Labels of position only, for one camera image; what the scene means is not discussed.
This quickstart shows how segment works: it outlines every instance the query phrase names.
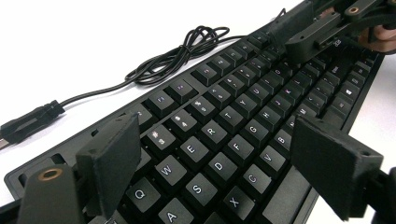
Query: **keyboard frame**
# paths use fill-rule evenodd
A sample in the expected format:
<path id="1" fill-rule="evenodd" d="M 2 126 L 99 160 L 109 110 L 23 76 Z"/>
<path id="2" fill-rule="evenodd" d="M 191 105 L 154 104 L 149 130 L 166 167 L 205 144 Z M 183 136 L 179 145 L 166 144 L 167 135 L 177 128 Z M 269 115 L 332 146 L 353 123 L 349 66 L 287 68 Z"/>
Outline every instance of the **keyboard frame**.
<path id="1" fill-rule="evenodd" d="M 269 26 L 269 24 L 266 24 L 266 25 L 264 25 L 263 27 L 261 27 L 258 30 L 265 30 L 266 28 L 268 28 L 268 26 Z M 26 171 L 35 172 L 38 169 L 44 168 L 45 166 L 40 166 L 40 163 L 45 162 L 45 160 L 47 158 L 50 158 L 51 156 L 53 156 L 55 154 L 61 154 L 62 157 L 64 158 L 64 160 L 66 161 L 66 163 L 69 164 L 70 166 L 73 166 L 76 163 L 76 158 L 75 158 L 76 152 L 80 149 L 80 146 L 85 145 L 88 141 L 90 141 L 92 139 L 92 132 L 94 132 L 95 130 L 100 130 L 101 127 L 103 127 L 110 120 L 122 115 L 125 112 L 130 111 L 135 105 L 141 104 L 146 99 L 148 99 L 152 93 L 154 93 L 155 91 L 163 90 L 165 87 L 169 86 L 170 83 L 172 83 L 173 81 L 175 81 L 175 80 L 177 80 L 179 78 L 183 78 L 189 84 L 191 84 L 193 82 L 194 83 L 193 87 L 198 91 L 198 94 L 196 96 L 191 98 L 188 102 L 186 102 L 185 104 L 181 105 L 180 107 L 185 107 L 185 106 L 189 105 L 193 100 L 195 100 L 199 96 L 203 95 L 211 87 L 211 86 L 206 87 L 205 85 L 203 85 L 200 81 L 198 81 L 191 74 L 191 72 L 194 71 L 199 65 L 201 65 L 203 63 L 210 62 L 214 57 L 219 56 L 220 54 L 222 54 L 224 52 L 224 50 L 226 50 L 227 48 L 231 48 L 231 47 L 235 46 L 239 41 L 248 42 L 248 37 L 249 37 L 249 35 L 245 36 L 244 38 L 241 38 L 238 41 L 235 41 L 234 43 L 232 43 L 231 45 L 227 46 L 226 48 L 224 48 L 224 49 L 216 52 L 215 54 L 207 57 L 206 59 L 200 61 L 195 66 L 192 66 L 192 67 L 188 68 L 187 70 L 183 71 L 182 73 L 180 73 L 177 76 L 173 76 L 172 78 L 166 80 L 164 83 L 156 86 L 154 89 L 152 89 L 152 90 L 146 92 L 145 94 L 141 95 L 140 97 L 136 98 L 131 103 L 121 107 L 120 109 L 118 109 L 118 110 L 116 110 L 114 112 L 112 112 L 111 114 L 107 115 L 106 117 L 104 117 L 104 118 L 98 120 L 97 122 L 95 122 L 93 125 L 87 127 L 86 129 L 82 130 L 79 133 L 76 133 L 72 137 L 64 140 L 59 145 L 57 145 L 57 146 L 55 146 L 53 148 L 50 148 L 45 153 L 43 153 L 43 154 L 31 159 L 30 161 L 26 162 L 22 166 L 20 166 L 20 167 L 16 168 L 15 170 L 9 172 L 5 176 L 4 179 L 5 179 L 6 185 L 7 185 L 8 189 L 10 190 L 10 192 L 11 192 L 12 196 L 14 197 L 14 199 L 18 200 L 19 198 L 21 198 L 23 196 L 24 188 L 23 188 L 23 185 L 21 184 L 20 176 L 22 174 L 26 173 Z M 253 47 L 256 52 L 262 51 L 262 49 L 258 49 L 258 48 L 256 48 L 253 45 L 251 45 L 251 47 Z M 374 67 L 372 68 L 372 70 L 370 72 L 370 76 L 368 76 L 368 78 L 366 80 L 366 83 L 364 84 L 364 87 L 361 90 L 361 93 L 360 93 L 356 103 L 353 105 L 352 110 L 351 110 L 351 112 L 350 112 L 350 114 L 349 114 L 349 116 L 348 116 L 348 118 L 346 120 L 346 123 L 344 124 L 344 126 L 342 128 L 343 132 L 348 133 L 350 131 L 354 120 L 358 116 L 358 113 L 359 113 L 359 111 L 361 109 L 361 106 L 362 106 L 362 104 L 364 102 L 364 99 L 365 99 L 368 91 L 370 90 L 370 87 L 371 87 L 371 85 L 372 85 L 372 83 L 373 83 L 373 81 L 375 79 L 375 75 L 376 75 L 376 73 L 377 73 L 377 71 L 379 69 L 379 66 L 382 63 L 383 59 L 384 59 L 384 55 L 379 55 L 377 57 L 377 59 L 375 61 L 375 65 L 374 65 Z M 229 74 L 232 74 L 238 67 L 239 66 L 237 66 Z M 220 83 L 226 77 L 227 76 L 223 76 L 218 81 L 216 81 L 213 85 L 216 85 L 216 84 Z M 177 112 L 177 110 L 173 111 L 168 116 L 164 117 L 163 119 L 160 119 L 156 123 L 164 123 L 166 120 L 170 119 L 176 112 Z M 156 126 L 155 125 L 151 126 L 147 130 L 142 132 L 140 136 L 141 137 L 145 136 L 150 130 L 152 130 L 153 127 L 156 127 Z M 276 181 L 277 182 L 276 186 L 274 186 L 273 189 L 269 192 L 270 196 L 272 196 L 275 193 L 276 188 L 283 181 L 283 178 L 285 177 L 286 173 L 289 171 L 290 167 L 291 167 L 291 165 L 288 164 L 287 167 L 284 169 L 284 171 L 282 172 L 281 176 Z M 300 208 L 300 211 L 299 211 L 297 217 L 294 219 L 293 223 L 305 223 L 308 220 L 309 214 L 311 213 L 317 198 L 318 198 L 318 194 L 315 192 L 314 189 L 311 189 L 309 191 L 309 193 L 307 194 L 307 196 L 306 196 L 306 198 L 305 198 L 305 200 L 304 200 L 304 202 L 303 202 L 303 204 L 302 204 L 302 206 Z"/>

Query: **keyboard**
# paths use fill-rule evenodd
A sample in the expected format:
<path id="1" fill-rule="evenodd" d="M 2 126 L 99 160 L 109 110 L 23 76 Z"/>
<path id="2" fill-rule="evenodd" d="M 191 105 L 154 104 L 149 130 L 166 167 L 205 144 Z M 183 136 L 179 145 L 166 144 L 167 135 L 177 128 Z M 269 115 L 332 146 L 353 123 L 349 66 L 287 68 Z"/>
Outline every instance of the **keyboard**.
<path id="1" fill-rule="evenodd" d="M 138 113 L 141 162 L 118 223 L 304 223 L 318 194 L 290 164 L 298 115 L 348 132 L 383 57 L 348 38 L 293 64 L 268 25 L 10 172 L 16 199 L 46 166 L 73 166 L 109 120 Z"/>

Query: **white surface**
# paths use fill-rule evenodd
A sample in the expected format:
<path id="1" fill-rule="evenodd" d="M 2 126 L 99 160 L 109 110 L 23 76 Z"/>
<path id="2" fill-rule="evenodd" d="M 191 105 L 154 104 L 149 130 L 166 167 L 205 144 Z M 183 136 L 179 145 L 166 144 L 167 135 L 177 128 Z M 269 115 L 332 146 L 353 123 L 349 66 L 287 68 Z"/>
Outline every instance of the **white surface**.
<path id="1" fill-rule="evenodd" d="M 133 1 L 1 1 L 0 124 L 52 100 L 62 102 L 87 91 L 119 84 L 146 59 L 179 46 L 185 34 L 198 25 L 227 26 L 231 29 L 227 36 L 247 35 L 266 24 L 283 7 L 289 10 L 298 3 L 296 0 L 271 3 L 177 0 L 139 1 L 138 4 Z M 391 73 L 395 73 L 394 68 L 375 81 L 377 87 L 370 92 L 374 100 L 363 106 L 351 132 L 378 151 L 395 146 L 392 139 L 395 120 L 390 114 L 392 110 L 384 107 L 387 106 L 384 101 L 393 101 L 388 102 L 388 106 L 395 105 L 394 94 L 389 93 L 394 92 L 396 86 L 396 77 Z M 386 86 L 384 83 L 389 89 L 381 91 Z M 0 151 L 0 177 L 144 91 L 132 86 L 67 106 L 62 118 L 50 127 Z M 394 154 L 386 157 L 386 172 L 395 165 L 392 158 Z M 13 198 L 1 181 L 0 206 L 11 201 Z M 319 204 L 309 223 L 341 221 L 326 204 Z"/>

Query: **cable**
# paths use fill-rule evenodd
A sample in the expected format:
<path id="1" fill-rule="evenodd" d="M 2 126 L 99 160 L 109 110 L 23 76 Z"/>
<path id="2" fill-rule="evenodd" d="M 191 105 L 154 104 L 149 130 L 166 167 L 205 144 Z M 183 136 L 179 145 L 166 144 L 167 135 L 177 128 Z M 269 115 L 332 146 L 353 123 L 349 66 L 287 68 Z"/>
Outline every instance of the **cable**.
<path id="1" fill-rule="evenodd" d="M 207 54 L 220 43 L 244 37 L 243 35 L 237 35 L 221 39 L 229 32 L 230 29 L 228 27 L 212 29 L 206 26 L 198 26 L 195 30 L 190 30 L 187 33 L 182 45 L 141 63 L 125 77 L 121 84 L 99 91 L 83 93 L 60 104 L 57 101 L 52 101 L 18 119 L 13 119 L 3 124 L 0 126 L 0 149 L 10 144 L 19 143 L 33 133 L 44 129 L 45 126 L 64 113 L 64 106 L 66 105 L 94 95 L 119 90 L 133 82 L 138 85 L 158 84 L 173 75 L 190 59 L 199 58 Z"/>

